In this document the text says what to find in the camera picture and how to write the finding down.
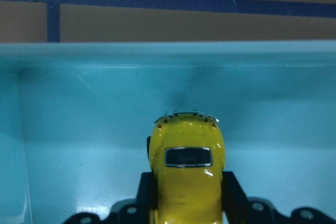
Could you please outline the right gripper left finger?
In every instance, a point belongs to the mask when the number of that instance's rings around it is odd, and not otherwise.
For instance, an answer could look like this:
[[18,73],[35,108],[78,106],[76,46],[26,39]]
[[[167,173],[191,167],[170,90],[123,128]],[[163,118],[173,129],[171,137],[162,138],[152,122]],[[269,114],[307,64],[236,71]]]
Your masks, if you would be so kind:
[[158,189],[152,172],[141,174],[135,203],[140,223],[154,223],[154,213],[157,210]]

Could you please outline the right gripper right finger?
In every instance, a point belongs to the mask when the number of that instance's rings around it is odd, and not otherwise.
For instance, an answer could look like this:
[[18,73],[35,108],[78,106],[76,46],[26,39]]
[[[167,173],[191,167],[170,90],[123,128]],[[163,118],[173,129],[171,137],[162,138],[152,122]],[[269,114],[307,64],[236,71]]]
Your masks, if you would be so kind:
[[233,172],[222,172],[222,209],[228,223],[246,223],[248,199]]

